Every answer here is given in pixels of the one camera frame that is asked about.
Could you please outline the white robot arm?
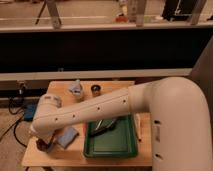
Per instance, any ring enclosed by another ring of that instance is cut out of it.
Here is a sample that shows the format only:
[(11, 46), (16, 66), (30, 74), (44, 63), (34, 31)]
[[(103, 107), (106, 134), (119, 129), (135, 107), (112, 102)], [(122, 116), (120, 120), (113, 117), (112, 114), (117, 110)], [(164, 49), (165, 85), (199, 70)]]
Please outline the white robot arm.
[(210, 112), (200, 87), (184, 77), (125, 87), (63, 107), (53, 94), (38, 103), (30, 131), (47, 140), (68, 125), (151, 114), (153, 171), (213, 171)]

